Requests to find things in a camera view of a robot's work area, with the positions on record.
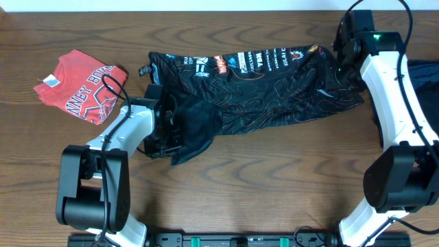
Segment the black patterned sports jersey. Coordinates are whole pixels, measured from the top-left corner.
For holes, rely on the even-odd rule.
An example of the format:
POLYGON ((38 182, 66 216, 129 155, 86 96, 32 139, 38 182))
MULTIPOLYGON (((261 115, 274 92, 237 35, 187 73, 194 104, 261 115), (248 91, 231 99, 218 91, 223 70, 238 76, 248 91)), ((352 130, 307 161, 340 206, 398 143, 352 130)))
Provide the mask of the black patterned sports jersey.
POLYGON ((139 74, 177 100, 181 147, 168 156, 172 165, 201 154, 217 135, 301 124, 363 102, 357 92, 329 90, 336 60, 319 45, 197 57, 152 51, 149 59, 139 74))

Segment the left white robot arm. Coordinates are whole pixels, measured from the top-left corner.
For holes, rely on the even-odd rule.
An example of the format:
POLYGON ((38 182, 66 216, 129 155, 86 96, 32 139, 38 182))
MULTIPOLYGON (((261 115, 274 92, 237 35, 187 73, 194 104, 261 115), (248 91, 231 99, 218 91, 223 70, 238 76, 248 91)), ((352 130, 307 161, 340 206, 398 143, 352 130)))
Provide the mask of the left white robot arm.
POLYGON ((87 232, 70 236, 68 246, 153 246, 147 226, 130 214, 129 160, 140 145, 150 158, 176 153, 176 109, 176 99, 151 84, 144 97, 127 97, 98 137, 63 150, 56 219, 87 232))

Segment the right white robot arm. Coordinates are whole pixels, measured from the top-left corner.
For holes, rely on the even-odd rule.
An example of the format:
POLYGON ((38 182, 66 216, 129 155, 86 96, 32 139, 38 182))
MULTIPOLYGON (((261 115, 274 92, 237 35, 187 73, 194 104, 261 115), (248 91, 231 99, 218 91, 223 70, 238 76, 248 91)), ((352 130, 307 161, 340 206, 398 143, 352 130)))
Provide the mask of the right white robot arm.
POLYGON ((347 11, 337 28, 335 78, 369 92, 383 152, 364 174, 364 198, 340 221, 330 246, 409 246, 407 236, 384 231, 438 201, 438 135, 412 86, 406 46, 398 32, 376 30, 369 10, 347 11))

